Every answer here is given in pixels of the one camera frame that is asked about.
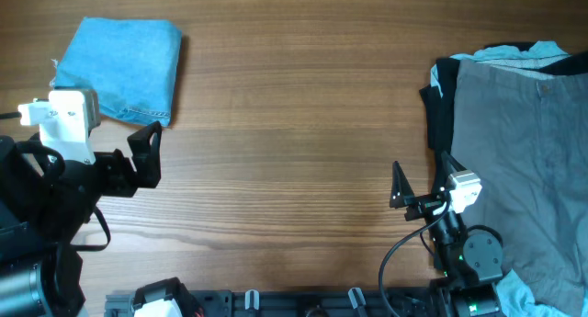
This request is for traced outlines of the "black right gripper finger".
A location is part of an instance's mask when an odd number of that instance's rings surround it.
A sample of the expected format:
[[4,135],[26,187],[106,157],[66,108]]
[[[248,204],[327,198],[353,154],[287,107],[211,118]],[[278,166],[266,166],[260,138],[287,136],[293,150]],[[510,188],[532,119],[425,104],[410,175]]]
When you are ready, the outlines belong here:
[[467,169],[446,151],[442,152],[441,159],[443,169],[447,175],[446,187],[459,187],[461,185],[462,176],[467,173]]
[[415,204],[412,187],[398,161],[392,164],[392,184],[390,207],[393,209],[408,208]]

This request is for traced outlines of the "light blue denim jeans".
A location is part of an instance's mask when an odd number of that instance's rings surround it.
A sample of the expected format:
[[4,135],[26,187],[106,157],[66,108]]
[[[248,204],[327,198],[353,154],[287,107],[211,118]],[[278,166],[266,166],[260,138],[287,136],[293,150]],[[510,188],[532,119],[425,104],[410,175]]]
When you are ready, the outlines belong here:
[[168,20],[85,17],[51,85],[96,91],[100,113],[112,119],[167,127],[181,45],[182,31]]

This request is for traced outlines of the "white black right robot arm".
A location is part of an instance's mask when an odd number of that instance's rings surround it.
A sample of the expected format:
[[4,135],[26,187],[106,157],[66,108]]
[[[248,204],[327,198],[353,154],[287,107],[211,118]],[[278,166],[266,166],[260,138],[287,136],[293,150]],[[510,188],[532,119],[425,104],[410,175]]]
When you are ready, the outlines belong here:
[[[437,192],[417,196],[398,162],[392,165],[390,207],[424,226],[400,239],[379,267],[379,292],[392,316],[501,316],[496,292],[503,279],[503,240],[484,225],[466,226],[461,213],[473,206],[481,180],[453,156],[442,154],[447,181]],[[443,276],[426,288],[385,289],[384,270],[392,255],[412,238],[430,233],[435,266]]]

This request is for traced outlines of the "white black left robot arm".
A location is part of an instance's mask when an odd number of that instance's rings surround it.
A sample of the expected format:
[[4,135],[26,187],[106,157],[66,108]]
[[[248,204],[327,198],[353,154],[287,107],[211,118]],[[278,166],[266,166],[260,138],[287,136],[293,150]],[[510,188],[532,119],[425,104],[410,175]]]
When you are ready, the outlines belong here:
[[97,153],[92,164],[70,161],[36,136],[1,139],[1,313],[4,316],[77,316],[85,296],[79,284],[82,252],[104,244],[74,244],[83,224],[96,217],[109,233],[97,202],[131,198],[161,179],[162,125],[128,138],[132,157],[120,150]]

